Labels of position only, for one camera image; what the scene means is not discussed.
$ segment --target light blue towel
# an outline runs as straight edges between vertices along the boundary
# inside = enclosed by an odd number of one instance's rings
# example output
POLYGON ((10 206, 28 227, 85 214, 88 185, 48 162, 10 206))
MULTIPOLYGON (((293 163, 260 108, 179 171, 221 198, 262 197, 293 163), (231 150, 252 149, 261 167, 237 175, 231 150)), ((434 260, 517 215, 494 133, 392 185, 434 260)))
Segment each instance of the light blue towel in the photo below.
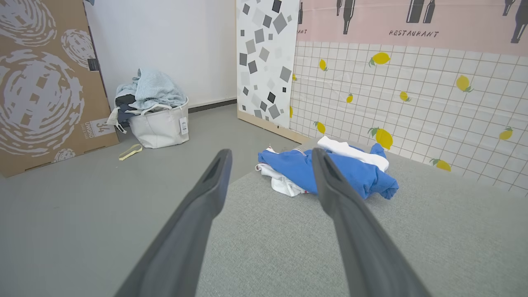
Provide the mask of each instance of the light blue towel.
POLYGON ((148 68, 139 68, 137 77, 128 85, 117 88, 116 98, 124 95, 134 95, 136 101, 130 107, 143 110, 153 107, 156 103, 177 107, 187 102, 187 97, 181 89, 172 82, 165 73, 148 68))

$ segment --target basket handle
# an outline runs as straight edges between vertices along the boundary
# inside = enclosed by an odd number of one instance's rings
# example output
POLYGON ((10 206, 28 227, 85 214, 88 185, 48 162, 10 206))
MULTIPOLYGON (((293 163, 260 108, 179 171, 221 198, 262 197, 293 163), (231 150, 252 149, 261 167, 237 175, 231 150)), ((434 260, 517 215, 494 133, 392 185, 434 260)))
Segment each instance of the basket handle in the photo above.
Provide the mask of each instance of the basket handle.
POLYGON ((172 109, 172 107, 170 107, 169 105, 163 105, 163 104, 156 103, 156 104, 154 104, 154 106, 152 106, 151 108, 147 108, 147 109, 143 110, 143 111, 141 112, 141 115, 144 116, 145 113, 151 111, 152 109, 154 109, 154 108, 156 108, 156 107, 163 107, 163 108, 166 108, 166 109, 172 109))

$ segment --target folded clothes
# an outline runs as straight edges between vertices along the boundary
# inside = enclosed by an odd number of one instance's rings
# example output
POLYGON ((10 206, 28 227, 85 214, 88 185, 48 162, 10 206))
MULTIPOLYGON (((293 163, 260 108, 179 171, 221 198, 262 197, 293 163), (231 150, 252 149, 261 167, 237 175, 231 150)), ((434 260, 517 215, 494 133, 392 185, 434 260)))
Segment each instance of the folded clothes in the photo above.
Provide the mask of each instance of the folded clothes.
MULTIPOLYGON (((372 148, 371 153, 384 154, 375 147, 372 148)), ((335 153, 328 155, 363 199, 372 193, 379 193, 385 199, 391 199, 399 188, 398 182, 376 165, 335 153)), ((259 153, 258 161, 269 164, 275 171, 283 174, 300 188, 317 194, 312 168, 312 150, 305 152, 293 150, 280 154, 264 150, 259 153)))
POLYGON ((335 141, 326 136, 323 136, 323 138, 319 139, 317 145, 335 154, 352 157, 354 159, 360 160, 363 163, 376 165, 383 172, 389 168, 389 161, 387 160, 385 151, 381 145, 379 145, 379 143, 374 144, 370 154, 351 147, 346 142, 335 141))
MULTIPOLYGON (((266 150, 275 153, 271 147, 266 150)), ((271 177, 271 188, 279 193, 290 197, 295 197, 301 193, 307 193, 306 190, 294 184, 289 178, 271 168, 269 164, 259 163, 255 166, 255 170, 260 171, 265 177, 271 177)))

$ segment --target baseboard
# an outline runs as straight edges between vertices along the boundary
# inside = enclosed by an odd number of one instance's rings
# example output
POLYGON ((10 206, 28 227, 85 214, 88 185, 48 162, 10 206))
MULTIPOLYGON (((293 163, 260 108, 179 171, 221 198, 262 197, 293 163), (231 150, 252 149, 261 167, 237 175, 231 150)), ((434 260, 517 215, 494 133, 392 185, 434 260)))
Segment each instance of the baseboard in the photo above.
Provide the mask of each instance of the baseboard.
POLYGON ((237 98, 231 97, 231 98, 220 99, 220 100, 216 100, 212 102, 207 102, 204 104, 191 105, 189 107, 189 113, 201 112, 202 110, 225 106, 229 104, 236 104, 236 103, 237 103, 237 98))
POLYGON ((250 124, 253 124, 255 126, 258 126, 258 127, 261 127, 262 129, 266 129, 270 132, 273 132, 275 134, 278 134, 282 137, 286 137, 287 139, 290 139, 290 140, 293 140, 297 143, 300 143, 300 144, 304 144, 306 143, 307 141, 310 140, 310 138, 304 136, 304 135, 301 135, 293 130, 290 130, 290 129, 286 129, 284 127, 281 127, 281 126, 277 126, 276 124, 272 123, 272 122, 269 122, 265 119, 261 119, 261 118, 258 118, 256 116, 253 116, 253 115, 250 115, 250 114, 247 114, 245 112, 242 112, 240 111, 239 109, 237 109, 237 118, 245 121, 245 122, 248 122, 250 124))

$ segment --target gray table surface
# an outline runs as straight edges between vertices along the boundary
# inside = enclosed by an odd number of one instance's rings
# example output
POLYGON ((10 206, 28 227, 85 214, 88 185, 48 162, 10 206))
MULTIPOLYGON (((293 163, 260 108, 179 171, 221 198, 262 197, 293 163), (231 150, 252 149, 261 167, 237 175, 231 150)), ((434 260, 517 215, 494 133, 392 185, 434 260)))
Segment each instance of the gray table surface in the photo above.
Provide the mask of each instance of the gray table surface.
MULTIPOLYGON (((527 199, 387 159, 400 189, 392 200, 375 194, 365 203, 433 296, 527 296, 527 199)), ((334 225, 317 197, 275 192, 259 172, 232 183, 196 296, 348 296, 334 225)))

